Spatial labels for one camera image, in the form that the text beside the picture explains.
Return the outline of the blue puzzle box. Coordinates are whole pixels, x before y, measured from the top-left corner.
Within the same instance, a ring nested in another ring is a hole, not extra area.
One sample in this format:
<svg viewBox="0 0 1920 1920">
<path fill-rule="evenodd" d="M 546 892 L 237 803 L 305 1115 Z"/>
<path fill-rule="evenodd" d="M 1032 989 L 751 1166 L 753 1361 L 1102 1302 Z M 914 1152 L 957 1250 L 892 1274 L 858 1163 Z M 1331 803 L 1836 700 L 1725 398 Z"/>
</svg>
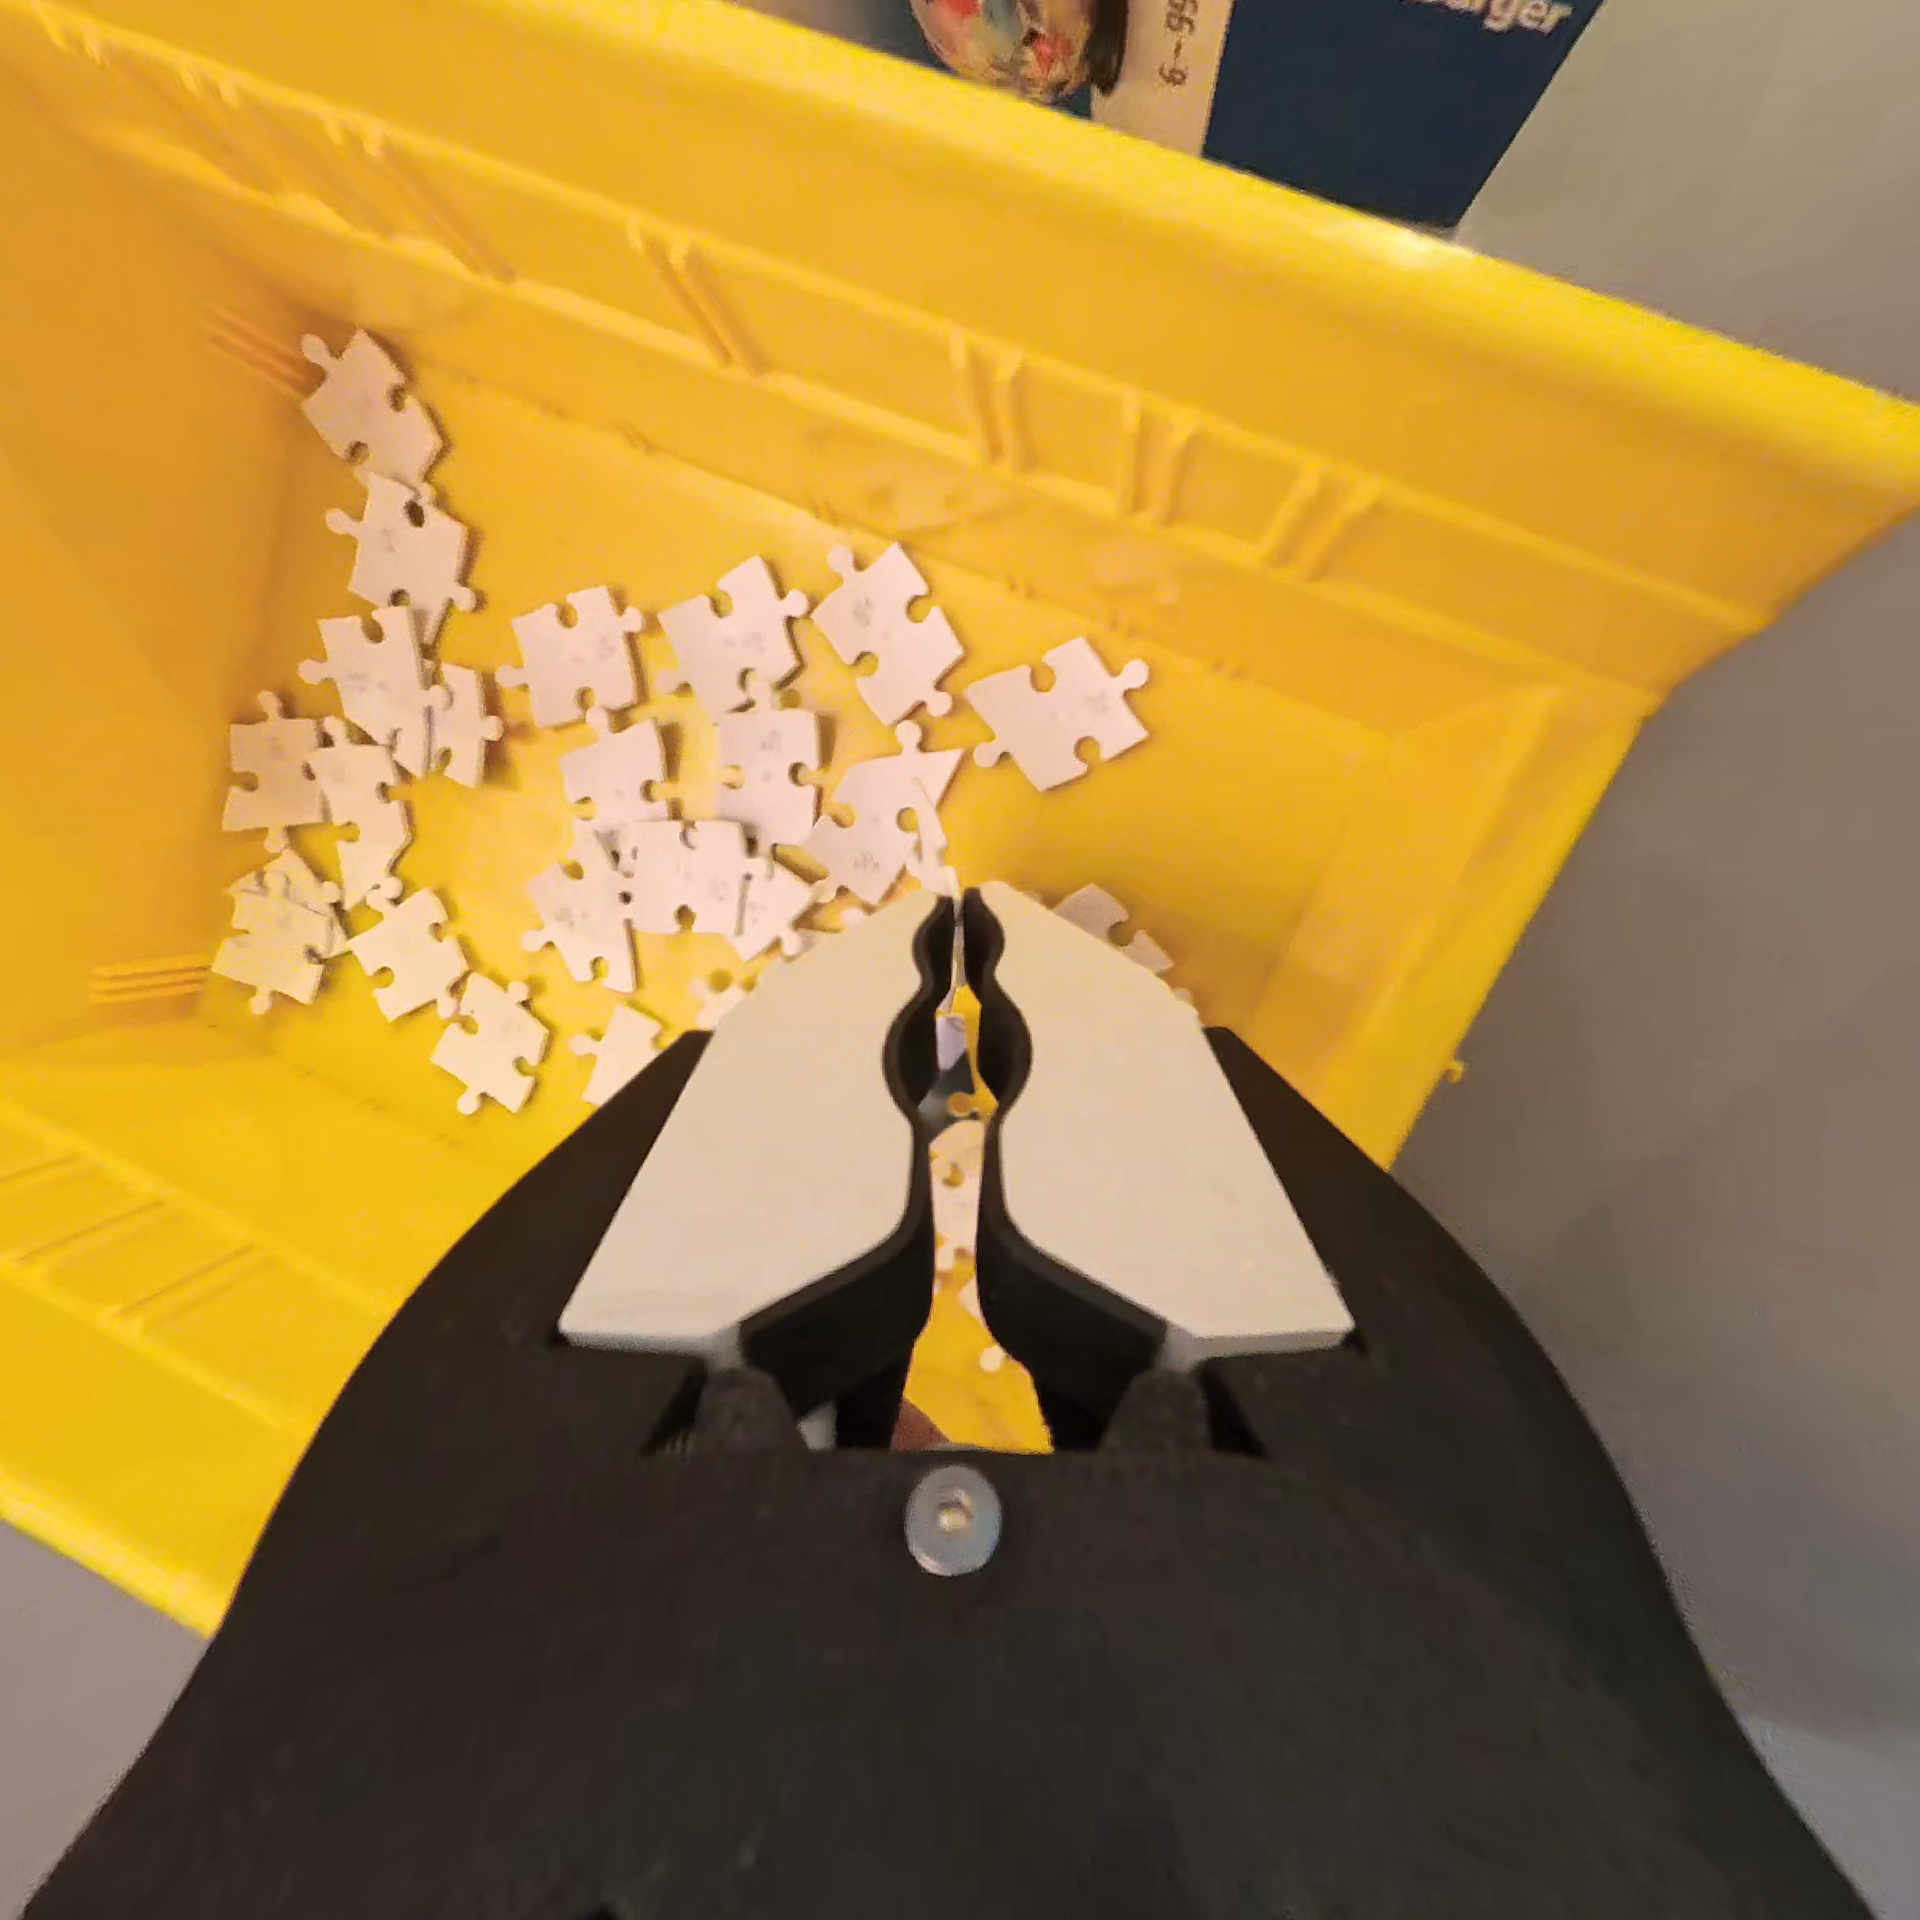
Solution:
<svg viewBox="0 0 1920 1920">
<path fill-rule="evenodd" d="M 1599 4 L 854 4 L 867 45 L 1457 230 Z"/>
</svg>

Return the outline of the yellow plastic bin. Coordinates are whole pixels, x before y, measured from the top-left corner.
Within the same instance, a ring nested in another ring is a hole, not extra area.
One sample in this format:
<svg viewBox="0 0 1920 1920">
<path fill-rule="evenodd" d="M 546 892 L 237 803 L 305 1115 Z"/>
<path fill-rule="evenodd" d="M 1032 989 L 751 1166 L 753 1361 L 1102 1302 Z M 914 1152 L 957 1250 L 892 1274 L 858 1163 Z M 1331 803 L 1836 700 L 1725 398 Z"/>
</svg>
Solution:
<svg viewBox="0 0 1920 1920">
<path fill-rule="evenodd" d="M 730 4 L 3 4 L 3 1523 L 201 1634 L 617 1005 L 522 950 L 587 732 L 515 690 L 399 861 L 549 1028 L 515 1115 L 349 952 L 213 977 L 228 728 L 364 606 L 359 331 L 445 659 L 902 544 L 957 876 L 1115 895 L 1377 1163 L 1644 717 L 1917 514 L 1906 402 Z"/>
</svg>

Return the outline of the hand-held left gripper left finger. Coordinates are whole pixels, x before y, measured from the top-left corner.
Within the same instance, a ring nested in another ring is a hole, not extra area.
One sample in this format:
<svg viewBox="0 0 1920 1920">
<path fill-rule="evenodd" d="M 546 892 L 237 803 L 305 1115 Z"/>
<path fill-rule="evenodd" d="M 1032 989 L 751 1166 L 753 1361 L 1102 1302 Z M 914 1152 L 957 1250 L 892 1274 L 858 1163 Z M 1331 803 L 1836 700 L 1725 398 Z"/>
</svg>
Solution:
<svg viewBox="0 0 1920 1920">
<path fill-rule="evenodd" d="M 934 1296 L 934 1017 L 953 906 L 906 895 L 779 966 L 699 1048 L 592 1250 L 574 1349 L 753 1368 L 887 1447 Z"/>
</svg>

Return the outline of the pile of puzzle pieces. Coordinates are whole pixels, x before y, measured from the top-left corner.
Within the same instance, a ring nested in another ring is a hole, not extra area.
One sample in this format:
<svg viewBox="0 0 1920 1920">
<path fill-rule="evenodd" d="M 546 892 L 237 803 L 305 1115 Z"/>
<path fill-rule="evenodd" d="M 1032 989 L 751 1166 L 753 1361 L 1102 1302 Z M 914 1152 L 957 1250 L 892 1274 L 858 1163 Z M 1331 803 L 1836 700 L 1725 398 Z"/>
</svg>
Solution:
<svg viewBox="0 0 1920 1920">
<path fill-rule="evenodd" d="M 850 895 L 858 918 L 902 876 L 951 892 L 941 800 L 957 753 L 928 753 L 916 714 L 951 708 L 941 680 L 964 659 L 944 610 L 902 544 L 842 579 L 823 604 L 751 556 L 710 593 L 645 616 L 592 585 L 508 620 L 515 659 L 495 673 L 449 663 L 441 631 L 473 610 L 468 526 L 438 507 L 441 429 L 367 332 L 330 348 L 299 416 L 361 484 L 354 515 L 327 526 L 354 542 L 349 592 L 364 604 L 323 616 L 303 687 L 330 687 L 337 714 L 296 714 L 274 691 L 228 728 L 222 826 L 260 832 L 263 861 L 228 887 L 230 924 L 213 977 L 248 989 L 254 1017 L 313 1003 L 327 969 L 354 956 L 386 1021 L 445 1019 L 433 1066 L 461 1081 L 461 1115 L 515 1115 L 549 1028 L 524 994 L 482 972 L 441 892 L 399 861 L 413 839 L 412 787 L 482 790 L 515 690 L 538 732 L 587 732 L 556 757 L 561 858 L 524 878 L 530 956 L 617 996 L 584 1100 L 605 1107 L 663 1046 L 636 1005 L 638 944 L 725 939 L 739 969 L 798 956 L 805 914 Z"/>
</svg>

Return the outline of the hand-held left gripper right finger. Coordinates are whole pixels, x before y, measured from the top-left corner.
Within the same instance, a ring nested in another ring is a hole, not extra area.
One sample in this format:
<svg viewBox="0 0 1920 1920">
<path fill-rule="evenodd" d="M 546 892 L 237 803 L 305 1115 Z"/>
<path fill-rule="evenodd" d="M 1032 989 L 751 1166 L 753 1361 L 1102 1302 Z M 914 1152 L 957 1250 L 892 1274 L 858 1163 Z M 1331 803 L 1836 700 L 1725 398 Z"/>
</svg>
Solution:
<svg viewBox="0 0 1920 1920">
<path fill-rule="evenodd" d="M 966 895 L 966 987 L 992 1097 L 977 1292 L 1054 1449 L 1094 1449 L 1146 1375 L 1350 1335 L 1212 1031 L 1160 972 L 989 883 Z"/>
</svg>

